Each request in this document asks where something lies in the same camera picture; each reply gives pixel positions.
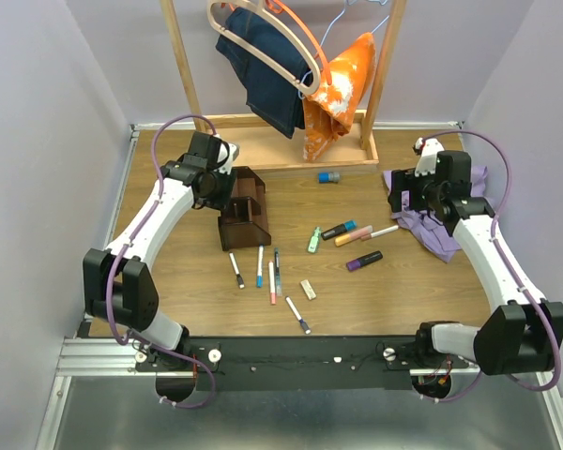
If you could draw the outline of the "brown wooden desk organizer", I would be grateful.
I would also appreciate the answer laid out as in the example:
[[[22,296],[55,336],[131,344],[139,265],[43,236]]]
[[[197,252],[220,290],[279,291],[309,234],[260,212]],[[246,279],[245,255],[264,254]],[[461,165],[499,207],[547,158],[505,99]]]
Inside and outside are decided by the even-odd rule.
[[[266,184],[248,166],[235,168],[236,181],[227,208],[218,217],[221,249],[271,245],[266,211]]]

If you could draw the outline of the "black highlighter blue cap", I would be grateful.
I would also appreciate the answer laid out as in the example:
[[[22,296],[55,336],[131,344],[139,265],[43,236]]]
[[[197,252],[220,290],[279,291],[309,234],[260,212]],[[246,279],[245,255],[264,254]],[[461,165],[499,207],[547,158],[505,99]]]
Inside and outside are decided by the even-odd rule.
[[[324,241],[329,239],[335,238],[345,233],[349,233],[353,231],[357,227],[357,224],[354,220],[348,220],[344,223],[341,223],[335,227],[332,227],[328,230],[325,230],[321,233],[321,238]]]

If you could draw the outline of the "pink highlighter orange cap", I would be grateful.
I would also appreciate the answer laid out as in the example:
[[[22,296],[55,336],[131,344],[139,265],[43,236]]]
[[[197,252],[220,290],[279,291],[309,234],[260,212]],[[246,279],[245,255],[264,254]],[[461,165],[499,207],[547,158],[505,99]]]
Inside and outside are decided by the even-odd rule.
[[[336,237],[334,239],[334,244],[336,247],[341,247],[353,241],[361,239],[366,235],[370,235],[372,232],[373,232],[373,227],[371,225],[362,227],[360,229],[353,230],[351,232],[347,232],[345,234]]]

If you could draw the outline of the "black highlighter purple cap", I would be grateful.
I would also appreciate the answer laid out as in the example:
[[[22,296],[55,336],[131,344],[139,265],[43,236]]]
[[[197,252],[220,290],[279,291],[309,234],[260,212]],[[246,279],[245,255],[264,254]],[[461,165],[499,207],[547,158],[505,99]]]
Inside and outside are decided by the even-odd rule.
[[[379,250],[376,250],[374,252],[357,257],[356,259],[348,262],[346,264],[346,268],[349,272],[354,272],[362,267],[381,261],[382,259],[383,259],[383,253]]]

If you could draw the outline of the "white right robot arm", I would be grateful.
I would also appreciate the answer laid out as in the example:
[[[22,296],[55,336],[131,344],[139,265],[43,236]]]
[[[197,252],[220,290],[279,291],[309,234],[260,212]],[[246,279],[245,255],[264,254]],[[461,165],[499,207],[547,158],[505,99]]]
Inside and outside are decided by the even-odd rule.
[[[464,251],[491,309],[481,327],[425,322],[413,344],[415,360],[431,368],[447,354],[486,375],[556,372],[563,340],[563,304],[549,302],[526,277],[498,227],[497,214],[472,194],[472,164],[463,151],[422,151],[416,167],[390,174],[392,212],[430,213]]]

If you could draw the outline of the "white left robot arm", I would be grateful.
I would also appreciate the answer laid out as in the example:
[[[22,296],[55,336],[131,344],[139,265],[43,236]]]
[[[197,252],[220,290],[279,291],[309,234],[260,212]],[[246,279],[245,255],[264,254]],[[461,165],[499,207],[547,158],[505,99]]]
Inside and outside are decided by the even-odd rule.
[[[123,325],[158,346],[158,360],[170,370],[190,356],[187,329],[159,306],[151,269],[177,222],[193,207],[224,210],[237,178],[240,147],[219,135],[196,131],[186,153],[161,166],[145,204],[105,249],[83,259],[85,312]]]

